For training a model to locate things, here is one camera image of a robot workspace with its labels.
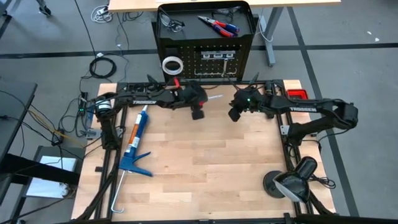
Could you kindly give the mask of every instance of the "blue caulking gun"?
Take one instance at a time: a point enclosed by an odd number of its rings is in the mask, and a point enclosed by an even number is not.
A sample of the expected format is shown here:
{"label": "blue caulking gun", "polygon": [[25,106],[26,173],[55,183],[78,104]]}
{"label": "blue caulking gun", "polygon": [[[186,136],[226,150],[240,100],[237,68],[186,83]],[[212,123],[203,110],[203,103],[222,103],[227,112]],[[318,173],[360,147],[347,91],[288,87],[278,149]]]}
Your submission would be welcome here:
{"label": "blue caulking gun", "polygon": [[122,213],[124,211],[124,208],[122,208],[122,210],[115,210],[114,204],[116,203],[116,199],[118,198],[120,186],[122,184],[124,174],[126,173],[126,171],[136,172],[138,174],[147,175],[149,177],[152,177],[151,172],[149,172],[148,170],[144,170],[139,167],[136,167],[134,165],[134,163],[137,160],[139,160],[143,157],[146,157],[150,154],[150,152],[147,152],[140,156],[136,155],[139,141],[140,141],[142,135],[144,134],[145,126],[148,123],[148,119],[149,119],[149,116],[146,112],[147,108],[148,108],[148,105],[145,105],[144,108],[142,109],[141,113],[139,113],[137,115],[136,123],[134,124],[134,128],[132,129],[131,137],[129,140],[129,145],[127,146],[126,152],[123,154],[122,160],[120,162],[119,169],[122,169],[123,173],[120,178],[118,189],[116,190],[116,194],[113,198],[113,203],[112,203],[112,207],[111,207],[112,212]]}

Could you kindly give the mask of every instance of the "red-handled pliers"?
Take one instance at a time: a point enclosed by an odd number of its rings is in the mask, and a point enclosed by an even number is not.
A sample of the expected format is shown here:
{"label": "red-handled pliers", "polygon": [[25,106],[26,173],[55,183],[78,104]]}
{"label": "red-handled pliers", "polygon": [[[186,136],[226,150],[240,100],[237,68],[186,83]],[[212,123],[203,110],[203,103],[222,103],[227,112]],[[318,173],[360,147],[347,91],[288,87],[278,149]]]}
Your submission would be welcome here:
{"label": "red-handled pliers", "polygon": [[232,24],[227,24],[224,22],[216,21],[205,16],[198,16],[198,18],[207,24],[211,25],[212,28],[217,31],[217,33],[225,37],[236,37],[238,36],[239,28]]}

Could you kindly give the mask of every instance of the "lamp base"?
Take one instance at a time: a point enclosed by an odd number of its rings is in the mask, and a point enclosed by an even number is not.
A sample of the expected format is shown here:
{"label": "lamp base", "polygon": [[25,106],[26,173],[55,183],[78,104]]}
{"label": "lamp base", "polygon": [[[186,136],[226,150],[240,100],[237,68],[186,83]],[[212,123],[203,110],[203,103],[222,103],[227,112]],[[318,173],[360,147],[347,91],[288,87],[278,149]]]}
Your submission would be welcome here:
{"label": "lamp base", "polygon": [[275,183],[274,183],[274,178],[282,173],[281,171],[270,171],[264,176],[264,180],[262,181],[262,185],[264,186],[264,190],[267,192],[267,194],[273,198],[284,198],[285,195],[283,195],[278,188],[276,188]]}

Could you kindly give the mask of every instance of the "black lamp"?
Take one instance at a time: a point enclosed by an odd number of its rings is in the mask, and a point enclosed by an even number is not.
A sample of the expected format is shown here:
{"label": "black lamp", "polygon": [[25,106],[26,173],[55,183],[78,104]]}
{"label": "black lamp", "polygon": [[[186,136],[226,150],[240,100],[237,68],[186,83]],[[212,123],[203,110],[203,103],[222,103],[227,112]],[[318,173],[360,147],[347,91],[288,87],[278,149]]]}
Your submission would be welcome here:
{"label": "black lamp", "polygon": [[264,190],[274,198],[286,196],[293,202],[306,203],[310,198],[308,180],[317,167],[317,161],[312,157],[306,156],[292,171],[271,171],[264,177]]}

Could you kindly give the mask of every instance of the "wheel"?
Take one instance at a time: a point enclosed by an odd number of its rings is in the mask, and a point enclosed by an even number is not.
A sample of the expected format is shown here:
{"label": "wheel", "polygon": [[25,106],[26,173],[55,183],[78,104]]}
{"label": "wheel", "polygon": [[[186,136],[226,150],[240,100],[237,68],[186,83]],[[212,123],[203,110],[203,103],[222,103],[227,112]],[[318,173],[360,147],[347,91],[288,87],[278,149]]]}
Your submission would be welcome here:
{"label": "wheel", "polygon": [[39,11],[46,16],[51,16],[51,10],[47,6],[44,6],[44,10],[39,7]]}

